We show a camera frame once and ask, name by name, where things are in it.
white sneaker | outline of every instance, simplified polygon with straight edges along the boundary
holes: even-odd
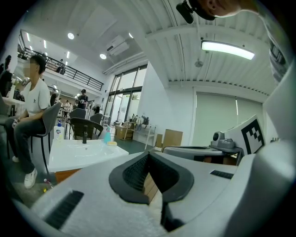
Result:
[[[25,188],[31,188],[31,187],[34,186],[36,176],[37,176],[37,170],[36,169],[34,169],[32,171],[32,173],[29,173],[29,174],[27,174],[25,176],[25,181],[24,181]]]
[[[13,156],[12,161],[16,162],[16,163],[19,163],[19,159],[16,156]]]

wooden board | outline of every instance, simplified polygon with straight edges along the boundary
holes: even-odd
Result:
[[[70,177],[72,174],[76,173],[80,169],[72,169],[72,170],[66,170],[61,172],[55,173],[55,178],[58,183],[62,182],[66,178]]]
[[[149,198],[149,203],[152,201],[153,197],[156,195],[158,190],[158,187],[156,186],[156,184],[154,183],[150,173],[148,173],[145,182],[144,182],[144,194],[146,196],[148,196]]]
[[[182,136],[183,136],[182,131],[166,129],[162,150],[167,146],[180,146],[182,142]]]

spray bottle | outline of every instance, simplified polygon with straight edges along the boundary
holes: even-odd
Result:
[[[107,126],[107,132],[106,132],[106,135],[104,137],[104,143],[108,143],[111,141],[111,134],[110,134],[110,127]]]

shelf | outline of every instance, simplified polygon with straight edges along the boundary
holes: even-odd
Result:
[[[148,132],[134,131],[134,132],[135,132],[135,133],[142,134],[142,135],[144,135],[144,136],[148,136],[148,134],[149,134],[149,131],[148,131]],[[153,132],[150,132],[149,137],[154,137],[154,136],[155,136],[155,134],[154,134]]]

black chair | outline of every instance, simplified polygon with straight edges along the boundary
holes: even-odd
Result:
[[[103,126],[100,124],[84,119],[84,118],[71,118],[70,124],[74,132],[74,139],[76,140],[77,137],[83,137],[85,131],[85,125],[87,126],[87,138],[93,139],[93,129],[99,130],[99,135],[96,139],[101,135],[103,131]]]
[[[95,115],[91,116],[89,120],[101,125],[102,117],[103,115],[101,113],[96,113]]]
[[[59,113],[60,107],[61,107],[61,103],[56,103],[54,106],[52,106],[44,111],[44,113],[42,115],[42,120],[43,120],[43,123],[45,126],[45,133],[44,134],[36,134],[31,137],[31,153],[33,153],[33,137],[41,138],[42,156],[43,156],[43,161],[45,164],[46,173],[47,173],[48,178],[49,178],[49,172],[47,169],[47,164],[46,164],[46,159],[45,159],[45,154],[44,154],[43,137],[48,135],[48,149],[49,149],[49,153],[50,153],[50,131],[53,130],[53,128],[56,124],[56,117]]]
[[[71,119],[71,118],[81,118],[81,119],[84,119],[84,118],[85,118],[85,115],[86,115],[86,110],[84,110],[84,109],[80,109],[80,108],[76,108],[76,109],[74,109],[74,110],[69,114],[69,117],[70,117],[70,119]],[[70,134],[71,134],[71,122],[69,121],[69,119],[66,120],[66,132],[65,132],[65,134],[67,133],[67,127],[68,127],[68,124],[70,125],[70,129],[69,129],[69,140],[70,140]]]

